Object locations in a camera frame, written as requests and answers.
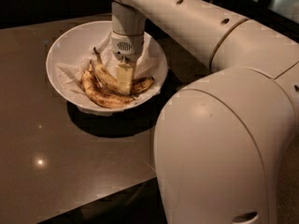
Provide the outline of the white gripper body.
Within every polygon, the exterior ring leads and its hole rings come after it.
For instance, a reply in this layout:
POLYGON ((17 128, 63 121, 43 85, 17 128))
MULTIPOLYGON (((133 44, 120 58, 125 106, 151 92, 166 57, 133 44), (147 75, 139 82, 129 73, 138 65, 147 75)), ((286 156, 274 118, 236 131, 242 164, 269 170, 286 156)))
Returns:
POLYGON ((112 52, 117 60, 128 62, 136 62, 143 51, 144 36, 143 35, 118 35, 111 34, 112 52))

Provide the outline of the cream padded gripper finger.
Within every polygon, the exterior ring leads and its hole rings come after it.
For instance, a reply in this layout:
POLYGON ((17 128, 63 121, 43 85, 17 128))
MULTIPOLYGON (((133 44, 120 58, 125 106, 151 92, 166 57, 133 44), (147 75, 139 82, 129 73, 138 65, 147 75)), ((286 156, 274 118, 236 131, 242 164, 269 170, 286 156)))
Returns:
POLYGON ((132 88, 132 80, 135 76, 135 68, 125 57, 116 65, 116 76, 120 86, 120 93, 129 95, 132 88))

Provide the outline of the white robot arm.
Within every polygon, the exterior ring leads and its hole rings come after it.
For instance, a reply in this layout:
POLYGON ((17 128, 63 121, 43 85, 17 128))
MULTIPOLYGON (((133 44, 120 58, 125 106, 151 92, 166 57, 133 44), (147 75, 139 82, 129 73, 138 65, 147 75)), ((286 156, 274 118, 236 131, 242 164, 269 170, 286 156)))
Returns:
POLYGON ((298 133, 298 46, 202 0, 133 7, 210 71, 164 106, 154 162, 168 224, 277 224, 277 179, 298 133))

